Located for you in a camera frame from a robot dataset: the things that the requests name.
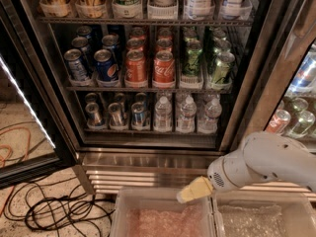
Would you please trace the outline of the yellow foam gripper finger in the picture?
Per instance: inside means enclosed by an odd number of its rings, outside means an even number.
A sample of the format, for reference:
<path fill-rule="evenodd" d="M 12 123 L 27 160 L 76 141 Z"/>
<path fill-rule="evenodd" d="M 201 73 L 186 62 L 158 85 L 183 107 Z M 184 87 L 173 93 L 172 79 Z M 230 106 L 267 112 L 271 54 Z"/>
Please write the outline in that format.
<path fill-rule="evenodd" d="M 213 185 L 206 177 L 198 177 L 183 187 L 177 193 L 177 201 L 179 203 L 187 203 L 189 201 L 210 196 L 213 191 Z"/>

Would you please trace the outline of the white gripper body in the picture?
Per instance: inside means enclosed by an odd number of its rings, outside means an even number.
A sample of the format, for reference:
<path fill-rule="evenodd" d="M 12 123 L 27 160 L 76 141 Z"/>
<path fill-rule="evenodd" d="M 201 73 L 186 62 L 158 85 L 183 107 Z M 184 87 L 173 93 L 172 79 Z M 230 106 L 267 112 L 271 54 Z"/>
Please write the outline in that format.
<path fill-rule="evenodd" d="M 238 190 L 251 181 L 245 161 L 238 156 L 222 156 L 214 160 L 207 169 L 207 176 L 219 192 Z"/>

